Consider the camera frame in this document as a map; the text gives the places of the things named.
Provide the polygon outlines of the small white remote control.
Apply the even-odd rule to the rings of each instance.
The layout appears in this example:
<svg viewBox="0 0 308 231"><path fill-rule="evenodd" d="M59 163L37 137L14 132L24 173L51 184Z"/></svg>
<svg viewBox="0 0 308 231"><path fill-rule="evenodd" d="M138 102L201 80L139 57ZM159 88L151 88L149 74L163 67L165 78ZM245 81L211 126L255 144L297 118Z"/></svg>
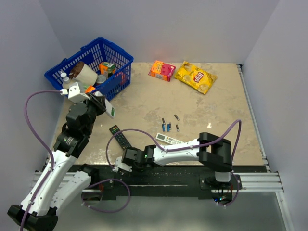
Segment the small white remote control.
<svg viewBox="0 0 308 231"><path fill-rule="evenodd" d="M103 96L99 91L94 93L95 96ZM111 110L114 108L111 103L105 98L105 105L106 105L106 113L110 118L114 118L111 116Z"/></svg>

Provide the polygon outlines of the green battery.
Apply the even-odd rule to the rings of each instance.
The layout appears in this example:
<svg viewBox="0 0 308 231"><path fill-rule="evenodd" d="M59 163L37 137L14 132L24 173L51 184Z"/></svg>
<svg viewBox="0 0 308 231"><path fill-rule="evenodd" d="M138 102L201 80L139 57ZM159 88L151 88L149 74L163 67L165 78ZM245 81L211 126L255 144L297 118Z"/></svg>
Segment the green battery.
<svg viewBox="0 0 308 231"><path fill-rule="evenodd" d="M115 109L114 109L114 108L112 108L112 110L111 110L111 116L112 116L112 117L115 116Z"/></svg>

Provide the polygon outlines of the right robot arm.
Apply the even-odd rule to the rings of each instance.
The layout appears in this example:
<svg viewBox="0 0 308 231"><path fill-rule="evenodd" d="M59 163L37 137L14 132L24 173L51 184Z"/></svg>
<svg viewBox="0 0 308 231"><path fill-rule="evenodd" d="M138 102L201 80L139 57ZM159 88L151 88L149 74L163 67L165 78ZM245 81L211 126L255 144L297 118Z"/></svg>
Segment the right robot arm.
<svg viewBox="0 0 308 231"><path fill-rule="evenodd" d="M172 143L167 146L148 145L144 150L127 148L117 158L117 168L132 172L145 167L165 166L170 163L197 161L214 171L214 183L220 189L231 184L232 153L231 142L210 133L200 133L198 139L189 142Z"/></svg>

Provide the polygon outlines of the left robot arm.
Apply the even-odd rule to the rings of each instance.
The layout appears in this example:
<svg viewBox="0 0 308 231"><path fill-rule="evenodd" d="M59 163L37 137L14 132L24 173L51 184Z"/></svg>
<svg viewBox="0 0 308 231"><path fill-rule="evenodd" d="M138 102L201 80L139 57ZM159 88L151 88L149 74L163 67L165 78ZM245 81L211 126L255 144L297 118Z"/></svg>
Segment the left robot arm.
<svg viewBox="0 0 308 231"><path fill-rule="evenodd" d="M87 99L70 106L41 176L27 197L8 210L8 216L22 231L52 231L65 206L83 189L99 185L99 171L87 164L64 186L60 184L88 144L96 117L111 110L101 93L87 93Z"/></svg>

